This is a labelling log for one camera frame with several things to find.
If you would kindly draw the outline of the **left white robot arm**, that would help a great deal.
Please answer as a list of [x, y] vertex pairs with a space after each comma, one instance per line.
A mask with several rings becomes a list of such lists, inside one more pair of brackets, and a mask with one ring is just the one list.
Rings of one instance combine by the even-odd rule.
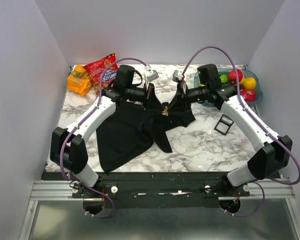
[[150, 93], [150, 83], [159, 76], [156, 70], [145, 65], [144, 87], [132, 84], [135, 68], [121, 65], [115, 80], [102, 90], [93, 105], [76, 121], [65, 128], [56, 127], [52, 132], [49, 158], [60, 167], [62, 176], [68, 181], [71, 177], [84, 184], [83, 191], [91, 198], [97, 197], [101, 185], [99, 175], [88, 164], [86, 142], [96, 129], [116, 111], [116, 104], [122, 97], [136, 97], [144, 102]]

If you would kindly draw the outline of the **black t-shirt garment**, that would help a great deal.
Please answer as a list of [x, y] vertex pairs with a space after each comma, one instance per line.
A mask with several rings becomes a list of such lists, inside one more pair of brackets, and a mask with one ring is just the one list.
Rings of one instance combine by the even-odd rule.
[[172, 153], [166, 132], [187, 127], [195, 120], [191, 110], [168, 110], [125, 103], [116, 108], [97, 129], [99, 162], [106, 173], [116, 170], [146, 152], [153, 144], [165, 153]]

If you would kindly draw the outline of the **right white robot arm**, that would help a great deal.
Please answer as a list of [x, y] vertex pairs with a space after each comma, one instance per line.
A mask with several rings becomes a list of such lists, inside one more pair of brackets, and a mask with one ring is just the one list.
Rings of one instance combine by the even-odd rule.
[[263, 180], [285, 168], [290, 159], [292, 140], [280, 136], [268, 127], [248, 106], [238, 86], [222, 83], [214, 64], [206, 64], [197, 69], [201, 86], [187, 88], [185, 75], [175, 70], [172, 80], [181, 87], [181, 97], [186, 103], [207, 101], [240, 128], [255, 150], [251, 159], [241, 167], [228, 172], [220, 183], [220, 191], [231, 196], [238, 186]]

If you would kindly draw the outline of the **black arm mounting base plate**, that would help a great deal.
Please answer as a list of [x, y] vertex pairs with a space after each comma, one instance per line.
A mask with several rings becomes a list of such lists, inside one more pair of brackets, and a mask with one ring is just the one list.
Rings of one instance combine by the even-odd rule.
[[[76, 197], [99, 195], [101, 200], [84, 200], [85, 209], [163, 209], [163, 208], [218, 208], [237, 207], [242, 201], [239, 192], [249, 196], [249, 183], [226, 190], [221, 186], [225, 172], [119, 172], [101, 173], [95, 189], [110, 197], [95, 193], [78, 182], [69, 186]], [[56, 172], [45, 172], [42, 181], [62, 181]]]

